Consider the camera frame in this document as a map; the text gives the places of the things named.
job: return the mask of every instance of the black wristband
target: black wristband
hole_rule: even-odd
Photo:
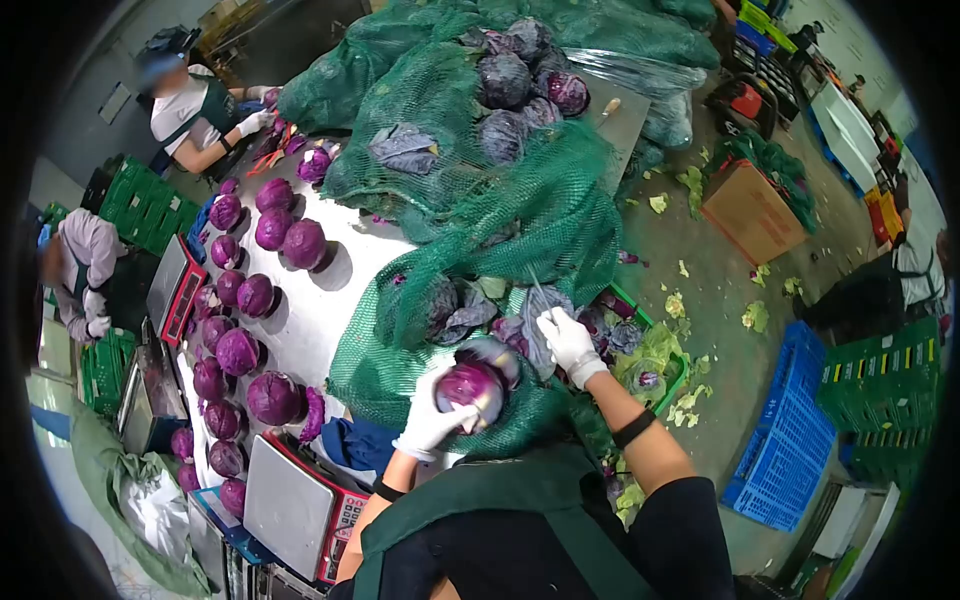
[[[613,434],[613,444],[621,450],[627,447],[627,444],[636,439],[636,436],[646,431],[650,423],[657,420],[657,415],[653,411],[643,411],[639,417],[630,421],[623,429]]]
[[[407,492],[398,492],[397,490],[394,490],[387,484],[383,483],[382,475],[377,475],[376,479],[373,480],[373,493],[380,496],[387,502],[397,502],[401,497],[407,494]]]

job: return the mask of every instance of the cardboard box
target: cardboard box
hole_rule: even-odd
[[[806,239],[804,226],[749,160],[711,177],[704,198],[700,211],[754,266]]]

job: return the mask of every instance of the white t-shirt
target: white t-shirt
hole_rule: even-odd
[[[926,266],[930,264],[930,256],[933,256],[933,264],[930,265],[930,280],[933,281],[933,289],[930,289],[925,276],[901,279],[900,287],[903,289],[904,308],[910,304],[927,300],[931,296],[940,298],[946,289],[944,269],[940,266],[936,249],[925,243],[924,240],[918,240],[921,237],[919,230],[920,228],[910,228],[907,231],[907,243],[894,250],[894,267],[901,273],[907,271],[924,273]],[[918,233],[911,236],[910,232],[912,231]]]
[[[195,75],[213,76],[213,71],[202,64],[191,64],[187,67],[187,71]],[[187,119],[200,111],[200,108],[204,105],[206,89],[205,81],[191,77],[183,89],[173,96],[157,98],[154,101],[154,114],[150,117],[150,130],[154,133],[156,141],[162,142],[173,135]],[[215,144],[220,139],[220,132],[210,125],[209,121],[200,117],[187,132],[172,143],[167,144],[167,154],[172,156],[180,147],[180,144],[183,143],[183,140],[187,138],[193,141],[199,151]]]

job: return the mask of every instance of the gloved hand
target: gloved hand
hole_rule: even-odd
[[[86,322],[86,332],[91,338],[100,339],[110,331],[110,317],[97,317]]]
[[[100,292],[90,288],[84,290],[84,314],[88,319],[103,317],[107,314],[107,299]]]
[[[276,115],[267,110],[260,110],[250,115],[243,121],[240,121],[240,125],[237,126],[237,129],[240,130],[240,135],[247,137],[251,133],[257,133],[265,127],[270,127],[274,124],[274,119]]]
[[[394,440],[394,448],[426,463],[436,457],[430,453],[446,435],[470,419],[476,419],[479,410],[476,406],[456,406],[451,413],[442,413],[437,409],[434,399],[434,387],[449,366],[439,367],[427,372],[417,380],[417,390],[410,398],[410,413],[407,426],[400,437]]]
[[[550,315],[557,324],[550,323]],[[587,328],[567,316],[559,306],[544,310],[537,317],[537,326],[553,351],[554,362],[566,371],[573,385],[583,390],[592,375],[607,370],[606,363],[593,349]]]

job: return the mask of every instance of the blue plastic crate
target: blue plastic crate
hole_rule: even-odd
[[[721,504],[792,532],[816,491],[836,432],[814,398],[826,351],[803,322],[786,329],[763,412]]]

